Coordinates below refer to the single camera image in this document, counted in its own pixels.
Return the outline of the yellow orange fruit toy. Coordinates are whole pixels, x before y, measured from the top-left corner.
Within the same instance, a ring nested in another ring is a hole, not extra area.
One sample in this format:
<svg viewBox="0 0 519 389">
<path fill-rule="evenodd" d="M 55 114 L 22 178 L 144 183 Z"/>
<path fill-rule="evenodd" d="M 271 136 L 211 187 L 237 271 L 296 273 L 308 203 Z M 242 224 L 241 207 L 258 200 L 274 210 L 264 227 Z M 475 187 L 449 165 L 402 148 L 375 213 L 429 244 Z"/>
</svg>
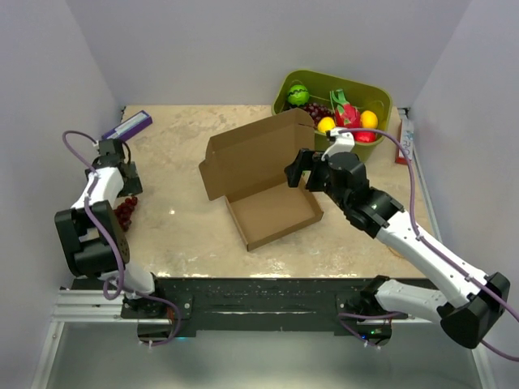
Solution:
<svg viewBox="0 0 519 389">
<path fill-rule="evenodd" d="M 361 113 L 360 119 L 361 119 L 362 128 L 367 128 L 367 129 L 377 129 L 378 128 L 379 120 L 378 120 L 377 115 L 374 112 L 372 112 L 370 110 L 365 110 Z"/>
</svg>

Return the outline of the red grape bunch in basket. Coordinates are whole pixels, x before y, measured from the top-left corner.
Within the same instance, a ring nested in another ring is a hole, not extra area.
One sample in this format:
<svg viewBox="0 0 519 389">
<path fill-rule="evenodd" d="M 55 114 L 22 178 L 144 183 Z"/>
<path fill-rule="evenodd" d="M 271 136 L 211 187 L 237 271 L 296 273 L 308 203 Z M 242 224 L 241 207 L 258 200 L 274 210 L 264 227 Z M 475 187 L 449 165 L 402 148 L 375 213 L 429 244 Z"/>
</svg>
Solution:
<svg viewBox="0 0 519 389">
<path fill-rule="evenodd" d="M 332 110 L 329 107 L 316 102 L 307 103 L 302 109 L 311 116 L 315 126 L 317 126 L 323 118 L 331 118 L 333 116 Z"/>
</svg>

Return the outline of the red white toothpaste box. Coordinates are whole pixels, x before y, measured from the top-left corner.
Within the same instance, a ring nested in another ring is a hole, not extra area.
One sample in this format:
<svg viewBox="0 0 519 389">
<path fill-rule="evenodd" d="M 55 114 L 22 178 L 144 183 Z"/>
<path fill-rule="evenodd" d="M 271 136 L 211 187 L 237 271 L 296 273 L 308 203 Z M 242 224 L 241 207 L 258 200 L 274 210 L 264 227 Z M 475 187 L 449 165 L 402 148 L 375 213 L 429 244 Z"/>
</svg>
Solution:
<svg viewBox="0 0 519 389">
<path fill-rule="evenodd" d="M 401 119 L 398 140 L 402 149 L 397 147 L 395 162 L 405 165 L 406 160 L 412 160 L 414 154 L 414 124 L 408 118 Z"/>
</svg>

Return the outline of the red apple toy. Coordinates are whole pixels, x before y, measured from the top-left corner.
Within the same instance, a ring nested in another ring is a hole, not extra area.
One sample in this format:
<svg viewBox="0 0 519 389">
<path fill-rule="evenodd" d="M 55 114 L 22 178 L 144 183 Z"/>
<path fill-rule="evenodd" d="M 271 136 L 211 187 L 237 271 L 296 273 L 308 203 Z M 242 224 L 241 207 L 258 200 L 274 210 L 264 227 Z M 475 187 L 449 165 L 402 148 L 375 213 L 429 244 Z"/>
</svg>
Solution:
<svg viewBox="0 0 519 389">
<path fill-rule="evenodd" d="M 373 143 L 377 139 L 377 134 L 371 131 L 355 131 L 353 135 L 357 143 Z"/>
</svg>

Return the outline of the brown cardboard box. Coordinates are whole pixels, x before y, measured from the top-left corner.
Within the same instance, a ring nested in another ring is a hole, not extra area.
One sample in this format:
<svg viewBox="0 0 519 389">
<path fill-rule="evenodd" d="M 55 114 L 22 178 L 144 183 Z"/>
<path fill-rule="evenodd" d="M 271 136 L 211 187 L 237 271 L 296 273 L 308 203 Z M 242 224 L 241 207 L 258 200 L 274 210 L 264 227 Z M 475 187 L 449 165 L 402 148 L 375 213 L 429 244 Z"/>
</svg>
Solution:
<svg viewBox="0 0 519 389">
<path fill-rule="evenodd" d="M 323 210 L 299 178 L 284 169 L 315 146 L 314 122 L 301 109 L 212 136 L 199 172 L 209 200 L 223 198 L 247 250 L 319 222 Z"/>
</svg>

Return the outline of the green plastic basket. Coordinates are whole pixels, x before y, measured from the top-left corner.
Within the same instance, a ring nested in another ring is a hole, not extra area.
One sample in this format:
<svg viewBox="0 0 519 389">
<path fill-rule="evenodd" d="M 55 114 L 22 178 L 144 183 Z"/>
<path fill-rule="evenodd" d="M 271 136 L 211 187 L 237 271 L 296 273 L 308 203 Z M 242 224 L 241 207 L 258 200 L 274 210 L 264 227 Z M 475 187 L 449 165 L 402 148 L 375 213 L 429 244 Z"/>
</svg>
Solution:
<svg viewBox="0 0 519 389">
<path fill-rule="evenodd" d="M 326 105 L 331 110 L 332 105 L 329 93 L 336 89 L 342 89 L 346 99 L 355 106 L 360 113 L 365 110 L 374 112 L 379 120 L 378 129 L 387 130 L 391 116 L 392 98 L 385 90 L 369 84 L 343 79 L 317 71 L 296 70 L 289 73 L 285 77 L 277 97 L 272 103 L 272 114 L 279 114 L 294 107 L 287 103 L 286 93 L 288 89 L 296 83 L 302 83 L 308 89 L 310 100 L 307 103 L 316 102 Z"/>
</svg>

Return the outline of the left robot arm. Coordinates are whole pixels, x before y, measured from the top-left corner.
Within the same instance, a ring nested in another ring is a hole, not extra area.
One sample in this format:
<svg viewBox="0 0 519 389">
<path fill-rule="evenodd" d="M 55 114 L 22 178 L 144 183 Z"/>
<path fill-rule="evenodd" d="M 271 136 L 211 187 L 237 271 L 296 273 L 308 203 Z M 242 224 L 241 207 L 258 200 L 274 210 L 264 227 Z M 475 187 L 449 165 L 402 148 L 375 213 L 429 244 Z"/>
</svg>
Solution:
<svg viewBox="0 0 519 389">
<path fill-rule="evenodd" d="M 142 192 L 135 164 L 123 156 L 98 156 L 87 169 L 87 185 L 73 205 L 54 216 L 66 264 L 73 276 L 103 280 L 116 293 L 139 300 L 150 318 L 161 317 L 168 298 L 154 275 L 130 262 L 130 248 L 113 205 Z"/>
</svg>

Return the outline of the red grape bunch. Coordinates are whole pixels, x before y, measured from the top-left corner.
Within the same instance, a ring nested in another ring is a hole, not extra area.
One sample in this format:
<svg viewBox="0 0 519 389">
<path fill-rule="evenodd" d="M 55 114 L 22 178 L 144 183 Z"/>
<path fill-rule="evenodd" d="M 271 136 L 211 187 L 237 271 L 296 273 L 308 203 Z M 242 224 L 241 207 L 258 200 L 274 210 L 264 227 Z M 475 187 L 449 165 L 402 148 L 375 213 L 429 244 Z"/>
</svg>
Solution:
<svg viewBox="0 0 519 389">
<path fill-rule="evenodd" d="M 311 116 L 315 126 L 317 126 L 323 118 L 331 118 L 333 116 L 332 110 L 329 107 L 316 102 L 307 103 L 302 109 Z"/>
<path fill-rule="evenodd" d="M 114 210 L 114 214 L 123 232 L 127 232 L 130 228 L 132 224 L 131 215 L 135 211 L 138 202 L 139 200 L 136 196 L 127 197 Z"/>
</svg>

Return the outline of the pink dragon fruit toy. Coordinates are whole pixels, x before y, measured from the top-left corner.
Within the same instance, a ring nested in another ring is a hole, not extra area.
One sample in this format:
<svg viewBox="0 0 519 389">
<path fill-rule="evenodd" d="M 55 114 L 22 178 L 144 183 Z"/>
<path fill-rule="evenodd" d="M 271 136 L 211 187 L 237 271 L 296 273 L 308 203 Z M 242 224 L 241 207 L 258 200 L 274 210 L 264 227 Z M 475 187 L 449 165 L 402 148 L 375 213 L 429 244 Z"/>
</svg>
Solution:
<svg viewBox="0 0 519 389">
<path fill-rule="evenodd" d="M 345 97 L 342 89 L 329 93 L 332 110 L 337 126 L 344 128 L 360 128 L 361 114 Z"/>
</svg>

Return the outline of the yellow lemon toy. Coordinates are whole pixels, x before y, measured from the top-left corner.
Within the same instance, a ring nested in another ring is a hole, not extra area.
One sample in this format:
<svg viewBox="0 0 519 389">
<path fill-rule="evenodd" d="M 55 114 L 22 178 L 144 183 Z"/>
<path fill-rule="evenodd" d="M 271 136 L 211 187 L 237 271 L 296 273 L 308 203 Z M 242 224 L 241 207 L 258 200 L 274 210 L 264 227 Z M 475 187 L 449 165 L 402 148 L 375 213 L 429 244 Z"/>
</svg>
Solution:
<svg viewBox="0 0 519 389">
<path fill-rule="evenodd" d="M 332 117 L 325 117 L 320 119 L 317 123 L 317 130 L 320 133 L 326 133 L 327 131 L 333 130 L 336 127 L 336 123 Z"/>
</svg>

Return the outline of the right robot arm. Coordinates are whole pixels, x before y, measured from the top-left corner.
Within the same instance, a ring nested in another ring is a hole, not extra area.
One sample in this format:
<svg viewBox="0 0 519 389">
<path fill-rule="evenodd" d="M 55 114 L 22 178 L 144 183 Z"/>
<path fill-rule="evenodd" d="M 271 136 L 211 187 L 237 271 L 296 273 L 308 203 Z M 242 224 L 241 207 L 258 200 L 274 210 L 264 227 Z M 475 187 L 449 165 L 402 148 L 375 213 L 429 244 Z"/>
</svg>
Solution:
<svg viewBox="0 0 519 389">
<path fill-rule="evenodd" d="M 408 314 L 438 323 L 462 347 L 473 349 L 483 342 L 504 312 L 510 290 L 506 276 L 488 275 L 470 265 L 413 224 L 398 201 L 370 185 L 366 167 L 355 154 L 327 156 L 302 149 L 285 167 L 289 186 L 296 187 L 305 171 L 310 174 L 308 190 L 324 192 L 356 229 L 404 256 L 437 288 L 432 291 L 379 276 L 361 299 L 366 316 Z"/>
</svg>

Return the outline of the green watermelon toy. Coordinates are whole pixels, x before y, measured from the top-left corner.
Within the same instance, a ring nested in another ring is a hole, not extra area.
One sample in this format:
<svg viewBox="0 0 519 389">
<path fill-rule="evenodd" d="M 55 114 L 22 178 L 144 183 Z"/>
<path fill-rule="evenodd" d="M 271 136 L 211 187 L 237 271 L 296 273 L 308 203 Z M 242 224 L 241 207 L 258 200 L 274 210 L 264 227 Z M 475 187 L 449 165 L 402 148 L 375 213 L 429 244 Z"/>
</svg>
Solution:
<svg viewBox="0 0 519 389">
<path fill-rule="evenodd" d="M 299 107 L 310 100 L 310 93 L 302 83 L 293 84 L 286 93 L 286 101 L 289 105 Z"/>
</svg>

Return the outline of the purple rectangular box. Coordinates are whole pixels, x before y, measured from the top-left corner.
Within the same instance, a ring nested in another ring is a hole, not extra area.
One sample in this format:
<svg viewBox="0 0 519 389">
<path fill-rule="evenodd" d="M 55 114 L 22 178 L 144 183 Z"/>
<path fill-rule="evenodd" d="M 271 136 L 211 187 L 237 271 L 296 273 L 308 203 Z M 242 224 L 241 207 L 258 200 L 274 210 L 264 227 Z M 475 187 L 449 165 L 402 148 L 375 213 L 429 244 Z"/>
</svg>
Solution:
<svg viewBox="0 0 519 389">
<path fill-rule="evenodd" d="M 144 110 L 141 110 L 126 121 L 121 122 L 112 130 L 104 133 L 101 136 L 101 139 L 120 139 L 122 141 L 127 141 L 151 125 L 152 117 Z"/>
</svg>

